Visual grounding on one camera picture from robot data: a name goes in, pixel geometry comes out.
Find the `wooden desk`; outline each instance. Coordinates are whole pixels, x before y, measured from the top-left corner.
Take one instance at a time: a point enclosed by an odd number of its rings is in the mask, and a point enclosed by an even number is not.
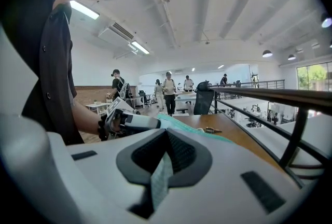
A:
[[[265,150],[224,114],[174,116],[174,118],[193,128],[205,129],[205,127],[212,127],[222,130],[222,133],[216,133],[215,135],[220,135],[232,140],[234,143],[248,149],[278,170],[284,172]]]

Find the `spotlight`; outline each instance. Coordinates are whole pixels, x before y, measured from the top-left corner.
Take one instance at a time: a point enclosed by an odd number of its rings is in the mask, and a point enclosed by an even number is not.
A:
[[[293,54],[290,54],[289,57],[288,57],[288,60],[291,61],[291,60],[294,60],[294,59],[296,59],[296,57]]]
[[[265,50],[265,51],[263,52],[263,57],[264,57],[264,58],[266,58],[266,57],[270,57],[270,56],[272,56],[272,55],[273,55],[272,52],[269,51],[269,50]]]
[[[323,28],[330,27],[332,25],[332,18],[328,14],[324,13],[322,14],[321,22]]]

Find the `floor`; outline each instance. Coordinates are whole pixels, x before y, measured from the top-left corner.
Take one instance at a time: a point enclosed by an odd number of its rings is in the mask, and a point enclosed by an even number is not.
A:
[[[185,104],[184,102],[176,102],[175,104],[175,109],[179,109],[179,108],[188,108],[188,113],[190,115],[193,115],[193,104]],[[142,107],[140,108],[136,108],[141,115],[145,115],[145,116],[151,116],[151,117],[155,117],[157,116],[159,113],[167,113],[167,109],[166,106],[164,108],[164,110],[160,110],[159,108],[157,108],[157,103],[156,104],[152,104],[149,107],[146,107],[143,109]],[[88,133],[84,133],[84,132],[80,132],[81,137],[83,138],[84,143],[88,144],[88,143],[96,143],[96,142],[100,142],[100,139],[97,135],[92,135],[92,134],[88,134]]]

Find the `metal railing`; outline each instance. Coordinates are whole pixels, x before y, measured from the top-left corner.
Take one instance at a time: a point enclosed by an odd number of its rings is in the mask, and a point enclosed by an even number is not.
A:
[[[278,164],[279,166],[297,183],[297,185],[302,188],[304,186],[301,179],[290,169],[292,167],[291,162],[295,157],[297,148],[304,150],[309,155],[317,159],[323,168],[326,168],[329,163],[329,156],[314,147],[313,145],[303,141],[301,139],[303,131],[306,126],[308,110],[320,111],[323,114],[332,115],[332,93],[323,91],[302,91],[302,90],[281,90],[281,89],[252,89],[252,88],[226,88],[220,86],[210,87],[214,90],[214,102],[212,107],[214,108],[214,113],[223,113],[218,109],[218,102],[226,105],[227,107],[238,111],[250,119],[265,125],[272,131],[278,133],[283,138],[287,139],[288,145],[284,151],[281,158],[278,158],[268,147],[266,147],[261,141],[259,141],[255,136],[253,136],[249,131],[242,128],[239,124],[238,126],[243,129],[254,141],[256,141]],[[238,96],[247,96],[260,100],[266,100],[271,102],[277,102],[282,104],[287,104],[290,106],[295,106],[299,108],[298,114],[296,116],[296,122],[294,130],[292,133],[276,126],[265,119],[259,118],[250,112],[243,109],[230,105],[224,100],[218,99],[219,93],[228,93]]]
[[[216,85],[212,87],[225,87],[225,88],[252,88],[252,89],[284,89],[285,80],[270,80],[270,81],[260,81],[260,82],[246,82],[246,83],[233,83],[226,85]],[[219,92],[219,100],[232,100],[239,98],[240,95],[231,94],[228,92]]]

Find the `office chair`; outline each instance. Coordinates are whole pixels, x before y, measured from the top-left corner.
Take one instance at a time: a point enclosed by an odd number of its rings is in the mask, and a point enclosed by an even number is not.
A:
[[[194,115],[209,114],[209,109],[214,97],[214,91],[209,89],[209,82],[204,81],[197,85],[196,102],[193,108]],[[187,108],[180,108],[176,111],[181,111],[183,114]]]
[[[141,102],[143,102],[143,100],[144,100],[144,105],[146,105],[146,106],[150,106],[151,105],[151,99],[148,99],[147,97],[146,97],[146,95],[145,95],[145,92],[143,91],[143,90],[140,90],[139,91],[139,95],[141,96],[141,97],[143,97],[143,98],[141,98]]]

